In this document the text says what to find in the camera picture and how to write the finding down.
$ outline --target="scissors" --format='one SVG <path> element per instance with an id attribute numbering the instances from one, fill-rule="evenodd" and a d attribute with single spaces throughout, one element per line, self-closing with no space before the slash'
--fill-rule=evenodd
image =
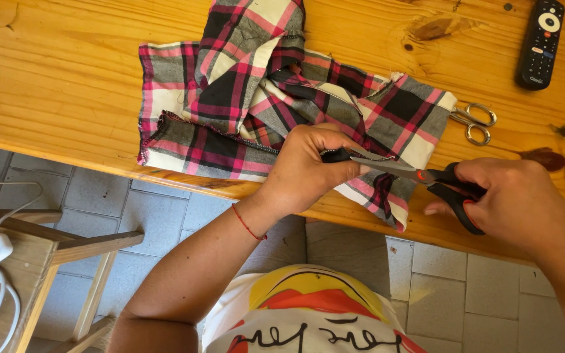
<path id="1" fill-rule="evenodd" d="M 417 181 L 426 185 L 426 189 L 440 197 L 444 200 L 457 215 L 457 218 L 463 224 L 465 229 L 467 229 L 472 234 L 482 236 L 485 233 L 476 226 L 476 224 L 470 219 L 466 210 L 463 208 L 465 204 L 471 202 L 476 202 L 476 199 L 471 196 L 463 195 L 449 187 L 456 187 L 461 189 L 477 198 L 481 198 L 487 193 L 487 190 L 478 186 L 475 183 L 469 183 L 467 181 L 460 181 L 455 175 L 454 169 L 459 164 L 458 162 L 453 162 L 446 166 L 444 170 L 436 169 L 417 169 L 406 164 L 398 163 L 396 161 L 386 160 L 387 158 L 375 155 L 374 153 L 367 152 L 363 149 L 352 148 L 353 151 L 362 155 L 360 157 L 350 157 L 351 160 L 356 161 L 361 164 L 365 164 L 381 172 L 390 173 L 397 175 L 398 177 L 408 178 L 413 181 Z"/>
<path id="2" fill-rule="evenodd" d="M 490 116 L 490 122 L 486 123 L 486 122 L 481 121 L 481 120 L 475 118 L 474 116 L 472 116 L 472 114 L 470 114 L 470 108 L 479 108 L 479 109 L 485 111 Z M 496 124 L 496 113 L 491 111 L 486 106 L 482 105 L 481 103 L 470 103 L 466 106 L 465 110 L 455 108 L 448 116 L 450 116 L 451 118 L 453 118 L 454 120 L 457 120 L 458 122 L 460 122 L 462 124 L 467 125 L 466 139 L 468 139 L 468 141 L 470 141 L 473 144 L 476 144 L 478 146 L 485 146 L 486 144 L 488 144 L 490 142 L 491 135 L 490 135 L 490 132 L 487 131 L 487 127 L 490 127 L 493 124 Z M 473 128 L 479 129 L 483 133 L 483 136 L 485 137 L 485 139 L 483 141 L 477 141 L 472 137 L 471 132 L 472 132 Z"/>

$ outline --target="silver scissors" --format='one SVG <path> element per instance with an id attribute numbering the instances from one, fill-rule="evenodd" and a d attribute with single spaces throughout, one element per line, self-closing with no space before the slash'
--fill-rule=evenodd
<path id="1" fill-rule="evenodd" d="M 474 116 L 472 116 L 472 114 L 470 114 L 470 108 L 479 108 L 479 109 L 483 110 L 484 112 L 486 112 L 490 116 L 490 122 L 486 123 L 486 122 L 481 121 L 481 120 L 475 118 Z M 462 124 L 467 125 L 466 139 L 468 139 L 468 141 L 470 141 L 473 144 L 476 144 L 478 146 L 485 146 L 486 144 L 488 144 L 490 142 L 491 135 L 490 135 L 490 132 L 487 131 L 487 127 L 490 127 L 493 124 L 496 124 L 496 113 L 491 111 L 486 106 L 482 105 L 481 103 L 470 103 L 466 106 L 465 110 L 455 108 L 448 116 L 450 116 L 451 118 L 453 118 L 454 120 L 457 120 L 458 122 L 460 122 Z M 472 137 L 471 132 L 472 132 L 473 128 L 479 129 L 483 133 L 483 136 L 485 137 L 485 139 L 483 141 L 477 141 Z"/>

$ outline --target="plaid shirt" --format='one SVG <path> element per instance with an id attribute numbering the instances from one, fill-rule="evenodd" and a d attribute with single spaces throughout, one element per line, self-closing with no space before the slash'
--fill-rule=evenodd
<path id="1" fill-rule="evenodd" d="M 304 15 L 301 0 L 217 0 L 200 42 L 140 45 L 138 162 L 263 181 L 294 126 L 331 122 L 368 151 L 424 168 L 454 96 L 304 49 Z M 414 187 L 372 171 L 336 190 L 403 231 Z"/>

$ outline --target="fingernail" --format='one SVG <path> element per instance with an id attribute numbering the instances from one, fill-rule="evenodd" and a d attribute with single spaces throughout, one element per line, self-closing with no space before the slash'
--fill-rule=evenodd
<path id="1" fill-rule="evenodd" d="M 359 167 L 359 173 L 361 173 L 361 174 L 365 174 L 365 173 L 367 173 L 371 170 L 372 170 L 372 168 L 365 165 L 365 164 L 361 164 L 361 167 Z"/>

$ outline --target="wooden chair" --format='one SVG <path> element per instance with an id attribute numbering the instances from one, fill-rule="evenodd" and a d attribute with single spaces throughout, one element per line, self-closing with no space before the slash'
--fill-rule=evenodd
<path id="1" fill-rule="evenodd" d="M 0 216 L 9 210 L 0 210 Z M 143 233 L 126 232 L 85 238 L 35 223 L 59 221 L 53 210 L 22 210 L 6 219 L 0 232 L 8 235 L 14 250 L 0 262 L 8 282 L 19 294 L 21 314 L 14 335 L 4 352 L 25 352 L 59 265 L 101 254 L 82 312 L 71 338 L 50 353 L 79 353 L 90 347 L 109 329 L 112 318 L 92 323 L 117 250 L 143 242 Z M 0 309 L 0 346 L 9 332 L 14 302 L 9 293 Z"/>

